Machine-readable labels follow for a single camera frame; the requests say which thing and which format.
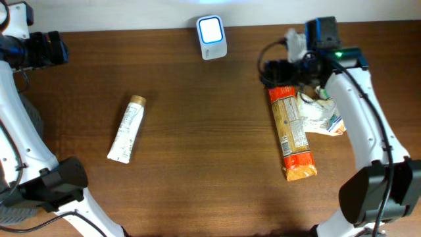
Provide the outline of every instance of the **brown wooden surface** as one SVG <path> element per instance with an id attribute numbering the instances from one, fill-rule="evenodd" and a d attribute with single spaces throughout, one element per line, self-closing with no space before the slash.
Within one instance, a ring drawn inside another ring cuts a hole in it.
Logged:
<path id="1" fill-rule="evenodd" d="M 226 28 L 228 55 L 204 62 L 195 29 L 63 34 L 70 63 L 29 72 L 26 93 L 59 160 L 76 155 L 105 212 L 133 236 L 251 236 L 308 230 L 338 208 L 355 174 L 347 136 L 308 134 L 318 176 L 287 182 L 256 59 L 292 26 Z M 294 26 L 300 30 L 303 25 Z M 363 50 L 401 143 L 421 154 L 421 22 L 340 24 Z M 285 58 L 285 49 L 268 59 Z M 130 96 L 147 99 L 130 164 L 107 153 Z M 39 215 L 19 227 L 54 217 Z M 421 207 L 386 226 L 419 236 Z M 30 236 L 79 236 L 58 221 Z"/>

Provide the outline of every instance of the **toothpaste tube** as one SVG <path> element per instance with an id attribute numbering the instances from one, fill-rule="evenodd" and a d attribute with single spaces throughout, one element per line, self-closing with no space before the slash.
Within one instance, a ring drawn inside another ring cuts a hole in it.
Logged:
<path id="1" fill-rule="evenodd" d="M 145 98 L 138 95 L 132 96 L 118 128 L 116 139 L 107 155 L 108 159 L 129 163 L 134 140 L 143 118 L 145 103 Z"/>

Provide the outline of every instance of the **small white device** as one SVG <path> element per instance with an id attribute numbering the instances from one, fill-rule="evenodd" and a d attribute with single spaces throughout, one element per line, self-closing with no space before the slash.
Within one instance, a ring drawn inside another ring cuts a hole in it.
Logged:
<path id="1" fill-rule="evenodd" d="M 219 16 L 201 17 L 197 20 L 196 27 L 204 60 L 217 59 L 226 55 L 224 25 Z"/>

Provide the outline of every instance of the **white wall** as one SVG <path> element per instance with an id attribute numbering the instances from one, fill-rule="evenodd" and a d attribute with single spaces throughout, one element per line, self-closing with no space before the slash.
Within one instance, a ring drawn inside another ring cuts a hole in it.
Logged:
<path id="1" fill-rule="evenodd" d="M 9 3 L 21 0 L 10 0 Z M 31 31 L 63 32 L 193 27 L 217 14 L 225 26 L 304 23 L 318 16 L 340 22 L 421 19 L 421 0 L 26 0 Z"/>

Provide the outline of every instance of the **orange package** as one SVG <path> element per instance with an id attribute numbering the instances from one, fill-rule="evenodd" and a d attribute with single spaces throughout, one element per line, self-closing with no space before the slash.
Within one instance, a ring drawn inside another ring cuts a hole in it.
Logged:
<path id="1" fill-rule="evenodd" d="M 269 89 L 269 97 L 281 143 L 287 180 L 317 175 L 299 116 L 294 87 L 283 86 Z"/>

